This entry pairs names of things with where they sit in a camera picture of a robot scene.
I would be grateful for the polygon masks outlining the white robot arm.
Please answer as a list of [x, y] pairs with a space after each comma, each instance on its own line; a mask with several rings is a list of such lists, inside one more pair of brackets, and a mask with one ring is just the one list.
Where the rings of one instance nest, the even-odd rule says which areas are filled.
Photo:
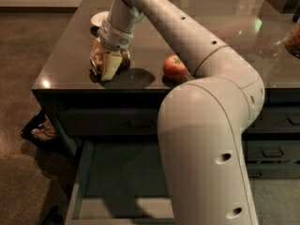
[[157, 136], [176, 225], [259, 225], [242, 134], [264, 103], [260, 74], [168, 0], [114, 0], [98, 33], [128, 47], [146, 16], [192, 74], [160, 105]]

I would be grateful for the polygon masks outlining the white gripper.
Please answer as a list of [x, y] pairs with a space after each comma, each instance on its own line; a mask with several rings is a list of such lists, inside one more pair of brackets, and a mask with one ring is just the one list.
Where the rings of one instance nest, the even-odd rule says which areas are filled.
[[90, 59], [97, 64], [102, 62], [101, 80], [106, 82], [113, 78], [122, 62], [122, 55], [119, 52], [106, 52], [106, 49], [126, 50], [133, 39], [133, 34], [115, 28], [107, 19], [102, 21], [97, 34], [99, 37], [94, 40]]

